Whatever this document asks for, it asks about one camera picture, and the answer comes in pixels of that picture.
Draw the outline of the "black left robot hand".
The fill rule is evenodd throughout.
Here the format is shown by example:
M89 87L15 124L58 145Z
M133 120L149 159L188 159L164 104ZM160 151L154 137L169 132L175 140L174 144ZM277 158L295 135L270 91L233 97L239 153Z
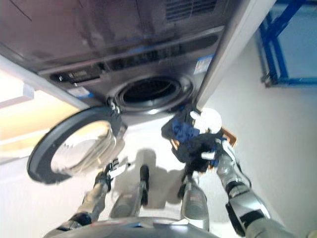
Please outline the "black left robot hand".
M124 173L130 166L131 163L127 159L120 162L118 158L115 158L107 165L106 175L110 179L114 179Z

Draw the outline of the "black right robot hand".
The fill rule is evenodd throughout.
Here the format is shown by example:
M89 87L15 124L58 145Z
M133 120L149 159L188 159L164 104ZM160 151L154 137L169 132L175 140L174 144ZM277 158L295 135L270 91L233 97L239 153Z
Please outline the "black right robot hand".
M217 168L227 153L228 140L225 137L216 138L208 144L208 148L201 153L201 158L208 161L208 167Z

